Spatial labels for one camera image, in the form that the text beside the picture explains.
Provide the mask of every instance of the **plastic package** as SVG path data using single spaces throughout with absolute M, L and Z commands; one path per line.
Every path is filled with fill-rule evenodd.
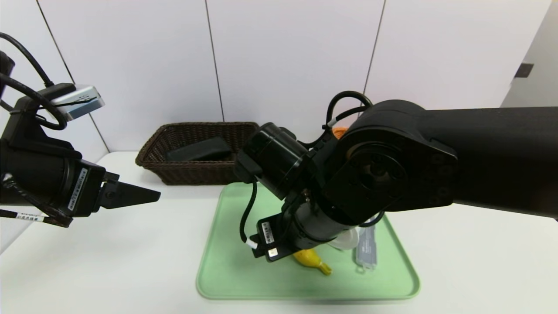
M 364 231 L 360 235 L 357 246 L 356 262 L 358 265 L 362 266 L 364 270 L 372 271 L 378 264 L 376 239 L 374 238 L 376 226 L 363 229 Z

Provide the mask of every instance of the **green tray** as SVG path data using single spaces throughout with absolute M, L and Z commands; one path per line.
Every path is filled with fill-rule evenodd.
M 246 223 L 246 234 L 256 233 L 256 222 L 281 210 L 282 202 L 259 185 L 258 197 Z M 273 263 L 255 259 L 238 234 L 240 217 L 252 186 L 233 183 L 221 192 L 196 286 L 208 299 L 409 299 L 420 290 L 417 276 L 387 217 L 376 225 L 378 265 L 363 272 L 354 251 L 320 245 L 316 251 L 332 269 L 330 276 L 303 267 L 291 256 Z

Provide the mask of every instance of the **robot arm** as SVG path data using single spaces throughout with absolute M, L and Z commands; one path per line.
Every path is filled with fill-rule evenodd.
M 0 99 L 5 86 L 26 96 L 15 107 L 0 103 L 10 118 L 0 139 L 0 204 L 31 204 L 48 216 L 0 210 L 0 217 L 40 221 L 68 227 L 74 217 L 87 217 L 100 207 L 118 208 L 156 202 L 161 193 L 118 181 L 118 174 L 81 159 L 71 143 L 46 136 L 42 127 L 62 130 L 67 122 L 103 106 L 92 86 L 54 84 L 31 54 L 18 47 L 45 81 L 34 91 L 9 77 L 15 63 L 0 51 Z M 37 113 L 46 109 L 57 120 L 47 122 Z
M 339 140 L 329 125 L 305 147 L 268 123 L 239 154 L 244 182 L 285 199 L 250 237 L 255 257 L 313 248 L 383 211 L 455 202 L 558 217 L 558 107 L 428 111 L 392 100 L 369 103 Z

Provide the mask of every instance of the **orange object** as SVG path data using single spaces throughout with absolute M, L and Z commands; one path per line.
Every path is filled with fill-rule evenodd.
M 347 131 L 346 127 L 334 127 L 333 135 L 335 135 L 335 137 L 340 139 L 343 136 L 343 134 L 345 134 L 346 131 Z

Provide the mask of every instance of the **white wall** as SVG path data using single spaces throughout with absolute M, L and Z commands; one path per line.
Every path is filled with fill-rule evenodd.
M 222 121 L 204 0 L 40 1 L 72 76 L 110 110 L 110 151 L 139 150 L 163 124 Z
M 550 0 L 388 0 L 366 95 L 499 107 Z
M 225 120 L 315 140 L 331 98 L 364 90 L 383 3 L 208 0 Z M 342 100 L 336 113 L 359 104 Z
M 37 3 L 34 0 L 1 0 L 0 2 L 0 30 L 21 42 L 37 59 L 50 79 L 55 83 L 70 82 L 71 79 L 64 67 L 64 63 L 50 36 Z M 0 49 L 16 62 L 11 77 L 39 90 L 44 88 L 42 80 L 36 74 L 27 59 L 10 43 L 0 40 Z M 16 100 L 23 95 L 11 88 L 6 88 L 2 99 L 14 106 Z M 9 114 L 0 110 L 0 131 L 4 130 Z M 75 149 L 83 154 L 83 158 L 95 162 L 107 153 L 90 116 L 81 117 L 68 123 L 64 131 L 47 130 L 51 137 L 72 143 Z M 34 207 L 14 207 L 15 210 L 29 213 L 39 213 Z M 22 220 L 0 218 L 0 253 L 28 226 Z
M 535 64 L 531 74 L 513 80 L 502 107 L 558 106 L 558 2 L 550 6 L 525 62 Z

